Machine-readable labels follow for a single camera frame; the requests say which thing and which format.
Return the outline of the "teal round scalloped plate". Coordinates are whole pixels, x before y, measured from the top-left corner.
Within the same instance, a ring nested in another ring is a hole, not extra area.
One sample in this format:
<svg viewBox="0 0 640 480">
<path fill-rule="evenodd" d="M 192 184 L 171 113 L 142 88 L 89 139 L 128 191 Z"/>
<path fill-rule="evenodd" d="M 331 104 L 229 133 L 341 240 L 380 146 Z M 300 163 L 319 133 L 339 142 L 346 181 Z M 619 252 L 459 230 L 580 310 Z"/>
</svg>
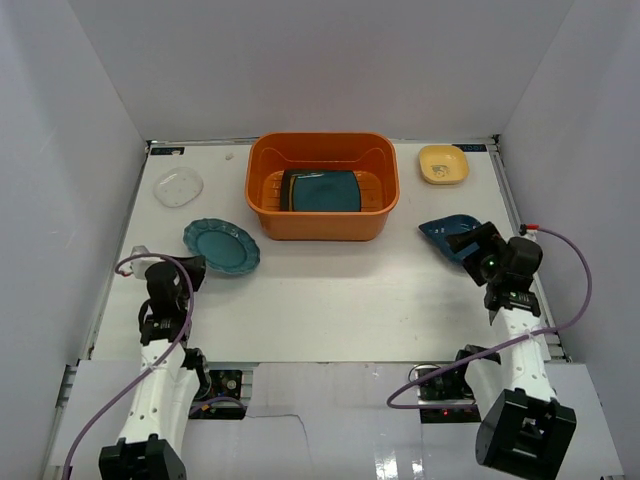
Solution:
<svg viewBox="0 0 640 480">
<path fill-rule="evenodd" d="M 218 218 L 194 220 L 183 230 L 183 243 L 205 258 L 213 271 L 226 275 L 246 275 L 260 263 L 260 249 L 241 227 Z"/>
</svg>

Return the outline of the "blue leaf-shaped dish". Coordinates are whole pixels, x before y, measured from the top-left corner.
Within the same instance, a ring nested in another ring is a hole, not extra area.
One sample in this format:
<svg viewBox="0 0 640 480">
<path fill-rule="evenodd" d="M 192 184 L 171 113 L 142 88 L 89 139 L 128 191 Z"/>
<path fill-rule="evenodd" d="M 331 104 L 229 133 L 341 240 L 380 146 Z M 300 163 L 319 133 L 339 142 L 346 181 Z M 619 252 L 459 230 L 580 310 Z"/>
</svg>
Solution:
<svg viewBox="0 0 640 480">
<path fill-rule="evenodd" d="M 455 266 L 462 267 L 463 260 L 475 252 L 478 249 L 478 245 L 472 244 L 460 252 L 454 253 L 447 243 L 446 237 L 469 232 L 479 228 L 481 225 L 482 223 L 473 216 L 454 214 L 420 224 L 418 229 L 448 261 Z"/>
</svg>

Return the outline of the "clear glass plate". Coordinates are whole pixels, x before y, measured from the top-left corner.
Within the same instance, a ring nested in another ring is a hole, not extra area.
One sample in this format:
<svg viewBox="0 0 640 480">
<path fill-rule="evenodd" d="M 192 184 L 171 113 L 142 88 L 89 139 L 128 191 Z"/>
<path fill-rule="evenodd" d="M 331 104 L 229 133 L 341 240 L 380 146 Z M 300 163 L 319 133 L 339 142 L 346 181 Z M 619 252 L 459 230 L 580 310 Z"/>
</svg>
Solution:
<svg viewBox="0 0 640 480">
<path fill-rule="evenodd" d="M 165 172 L 154 184 L 154 197 L 165 207 L 179 208 L 197 198 L 204 189 L 201 175 L 187 167 Z"/>
</svg>

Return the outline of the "yellow square dish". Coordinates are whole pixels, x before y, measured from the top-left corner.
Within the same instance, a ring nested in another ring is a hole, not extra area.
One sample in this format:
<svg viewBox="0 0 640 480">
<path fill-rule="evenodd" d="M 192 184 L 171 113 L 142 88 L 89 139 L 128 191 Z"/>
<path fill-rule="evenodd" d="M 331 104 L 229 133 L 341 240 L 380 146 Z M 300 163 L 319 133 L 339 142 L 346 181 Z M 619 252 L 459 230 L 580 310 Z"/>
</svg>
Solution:
<svg viewBox="0 0 640 480">
<path fill-rule="evenodd" d="M 469 165 L 462 149 L 453 145 L 429 145 L 418 154 L 423 179 L 432 185 L 455 185 L 469 175 Z"/>
</svg>

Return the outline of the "black floral square plate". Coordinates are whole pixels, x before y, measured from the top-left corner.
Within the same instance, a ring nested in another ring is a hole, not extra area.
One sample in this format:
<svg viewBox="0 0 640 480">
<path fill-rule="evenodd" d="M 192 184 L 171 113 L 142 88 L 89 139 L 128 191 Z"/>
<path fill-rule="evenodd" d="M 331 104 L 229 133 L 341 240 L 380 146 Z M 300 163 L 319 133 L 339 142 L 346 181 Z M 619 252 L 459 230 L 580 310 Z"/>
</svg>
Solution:
<svg viewBox="0 0 640 480">
<path fill-rule="evenodd" d="M 281 177 L 279 208 L 281 211 L 293 210 L 293 184 L 301 174 L 300 170 L 284 170 Z"/>
</svg>

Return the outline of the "teal square plate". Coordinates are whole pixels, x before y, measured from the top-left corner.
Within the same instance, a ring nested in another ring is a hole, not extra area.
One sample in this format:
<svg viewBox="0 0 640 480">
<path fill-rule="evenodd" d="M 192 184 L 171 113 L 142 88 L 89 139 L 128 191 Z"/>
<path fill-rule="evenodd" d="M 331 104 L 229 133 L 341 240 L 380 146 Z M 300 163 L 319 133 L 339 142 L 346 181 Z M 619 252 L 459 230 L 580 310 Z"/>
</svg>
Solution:
<svg viewBox="0 0 640 480">
<path fill-rule="evenodd" d="M 294 212 L 359 212 L 361 193 L 355 173 L 320 171 L 294 175 L 289 208 Z"/>
</svg>

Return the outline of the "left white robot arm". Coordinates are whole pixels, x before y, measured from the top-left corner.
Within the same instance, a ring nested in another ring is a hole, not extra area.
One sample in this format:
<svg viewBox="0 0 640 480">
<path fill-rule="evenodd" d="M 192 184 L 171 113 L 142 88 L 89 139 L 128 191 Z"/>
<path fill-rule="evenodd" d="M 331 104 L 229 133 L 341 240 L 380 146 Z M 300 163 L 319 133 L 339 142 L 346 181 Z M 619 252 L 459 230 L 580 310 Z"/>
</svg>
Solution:
<svg viewBox="0 0 640 480">
<path fill-rule="evenodd" d="M 211 387 L 200 349 L 189 348 L 193 293 L 205 258 L 171 257 L 143 274 L 148 298 L 138 313 L 141 371 L 126 422 L 115 444 L 101 449 L 103 479 L 185 479 L 182 442 L 191 404 Z"/>
</svg>

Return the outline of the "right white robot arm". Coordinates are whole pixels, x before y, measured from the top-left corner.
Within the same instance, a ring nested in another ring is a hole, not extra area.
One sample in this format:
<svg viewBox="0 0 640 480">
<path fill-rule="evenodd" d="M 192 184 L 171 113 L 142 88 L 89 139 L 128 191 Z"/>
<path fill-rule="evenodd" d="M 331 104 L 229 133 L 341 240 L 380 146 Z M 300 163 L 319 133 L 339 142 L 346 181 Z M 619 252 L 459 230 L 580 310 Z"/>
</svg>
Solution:
<svg viewBox="0 0 640 480">
<path fill-rule="evenodd" d="M 453 390 L 478 407 L 476 461 L 521 479 L 554 479 L 577 419 L 559 403 L 545 369 L 541 310 L 531 290 L 542 249 L 526 237 L 504 240 L 490 222 L 446 242 L 455 253 L 475 248 L 462 265 L 486 289 L 484 306 L 499 342 L 495 351 L 469 347 L 468 363 L 451 374 Z"/>
</svg>

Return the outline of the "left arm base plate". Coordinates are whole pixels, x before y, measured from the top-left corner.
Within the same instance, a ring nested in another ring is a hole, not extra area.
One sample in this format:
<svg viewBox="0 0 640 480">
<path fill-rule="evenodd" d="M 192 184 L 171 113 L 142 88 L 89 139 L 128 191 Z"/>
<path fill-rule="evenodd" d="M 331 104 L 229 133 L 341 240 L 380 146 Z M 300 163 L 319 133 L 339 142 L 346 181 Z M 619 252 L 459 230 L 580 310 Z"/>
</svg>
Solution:
<svg viewBox="0 0 640 480">
<path fill-rule="evenodd" d="M 242 420 L 245 408 L 234 402 L 212 402 L 212 399 L 228 397 L 237 401 L 242 398 L 243 371 L 210 370 L 210 385 L 206 394 L 194 402 L 191 420 Z"/>
</svg>

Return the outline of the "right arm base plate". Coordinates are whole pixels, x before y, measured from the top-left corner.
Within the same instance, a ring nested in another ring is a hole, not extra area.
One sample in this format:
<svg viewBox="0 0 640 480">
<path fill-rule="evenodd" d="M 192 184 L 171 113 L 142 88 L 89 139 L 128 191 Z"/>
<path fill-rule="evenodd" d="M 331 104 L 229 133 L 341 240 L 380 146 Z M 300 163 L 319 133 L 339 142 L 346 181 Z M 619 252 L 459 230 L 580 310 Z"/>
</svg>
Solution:
<svg viewBox="0 0 640 480">
<path fill-rule="evenodd" d="M 418 401 L 424 405 L 445 405 L 445 408 L 419 411 L 420 422 L 429 424 L 466 424 L 481 421 L 474 395 L 464 380 L 465 368 L 460 367 L 421 384 Z"/>
</svg>

